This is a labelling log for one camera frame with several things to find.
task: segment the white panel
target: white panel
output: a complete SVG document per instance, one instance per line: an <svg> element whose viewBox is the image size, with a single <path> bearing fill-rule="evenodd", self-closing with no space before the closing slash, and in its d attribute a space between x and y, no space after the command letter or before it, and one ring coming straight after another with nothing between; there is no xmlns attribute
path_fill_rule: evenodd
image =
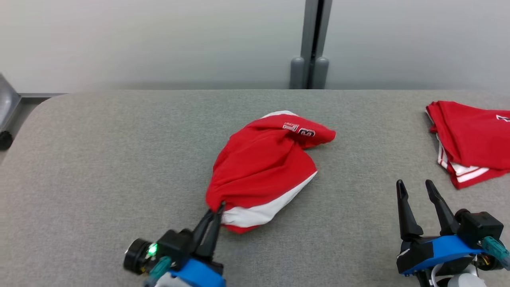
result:
<svg viewBox="0 0 510 287"><path fill-rule="evenodd" d="M2 0L18 92L288 88L305 0Z"/></svg>
<svg viewBox="0 0 510 287"><path fill-rule="evenodd" d="M328 89L510 89L510 1L333 0Z"/></svg>

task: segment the gray tabletop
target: gray tabletop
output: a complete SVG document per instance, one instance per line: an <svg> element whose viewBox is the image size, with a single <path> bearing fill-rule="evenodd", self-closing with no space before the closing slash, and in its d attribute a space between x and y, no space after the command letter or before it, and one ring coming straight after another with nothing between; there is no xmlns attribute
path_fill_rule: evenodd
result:
<svg viewBox="0 0 510 287"><path fill-rule="evenodd" d="M216 260L227 284L418 286L395 265L397 179L426 235L440 229L426 179L454 212L485 210L510 224L510 175L455 190L436 163L424 113L436 100L510 109L510 95L482 91L105 91L50 99L0 166L2 281L141 286L143 278L122 269L126 247L194 227L228 137L287 109L337 138L308 151L319 173L273 221L243 235L222 230ZM502 240L510 245L510 228ZM508 286L510 272L481 277Z"/></svg>

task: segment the teal connector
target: teal connector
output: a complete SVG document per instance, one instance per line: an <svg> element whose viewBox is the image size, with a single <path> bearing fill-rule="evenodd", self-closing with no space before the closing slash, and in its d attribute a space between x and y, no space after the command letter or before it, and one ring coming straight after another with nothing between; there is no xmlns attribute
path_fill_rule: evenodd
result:
<svg viewBox="0 0 510 287"><path fill-rule="evenodd" d="M494 258L501 262L505 269L510 270L510 252L497 240L487 236L482 240L481 247L487 254L494 256Z"/></svg>
<svg viewBox="0 0 510 287"><path fill-rule="evenodd" d="M149 272L149 278L143 283L144 287L154 287L161 276L165 275L170 270L172 259L168 256L160 258L159 262Z"/></svg>

